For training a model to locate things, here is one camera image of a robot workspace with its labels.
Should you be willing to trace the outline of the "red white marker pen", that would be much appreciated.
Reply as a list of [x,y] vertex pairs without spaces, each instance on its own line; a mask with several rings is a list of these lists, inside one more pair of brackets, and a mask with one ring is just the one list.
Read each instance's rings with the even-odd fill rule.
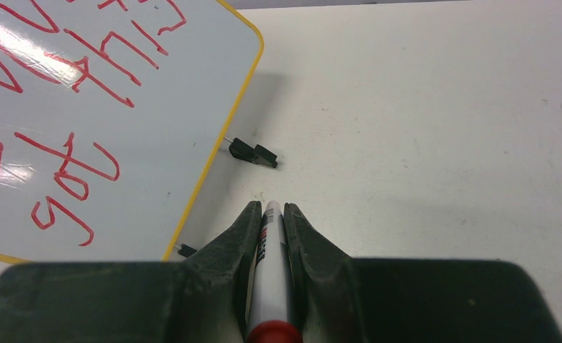
[[247,342],[302,342],[296,326],[294,285],[283,224],[276,201],[265,208],[256,250]]

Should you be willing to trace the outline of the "yellow framed whiteboard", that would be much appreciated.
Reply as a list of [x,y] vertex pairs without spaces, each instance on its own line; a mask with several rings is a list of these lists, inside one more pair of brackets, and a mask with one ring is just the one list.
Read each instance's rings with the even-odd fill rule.
[[0,262],[168,259],[263,51],[226,1],[0,1]]

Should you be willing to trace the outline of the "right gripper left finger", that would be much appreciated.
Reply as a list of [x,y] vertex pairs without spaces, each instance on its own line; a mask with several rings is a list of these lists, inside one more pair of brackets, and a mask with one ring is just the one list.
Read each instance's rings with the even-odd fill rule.
[[243,342],[262,220],[249,202],[182,262],[25,263],[0,275],[0,342]]

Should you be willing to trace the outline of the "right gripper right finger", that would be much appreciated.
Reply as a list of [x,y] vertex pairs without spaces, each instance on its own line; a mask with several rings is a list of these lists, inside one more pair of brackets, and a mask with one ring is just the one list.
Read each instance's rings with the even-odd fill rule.
[[283,211],[296,321],[318,342],[562,342],[541,291],[498,260],[351,257]]

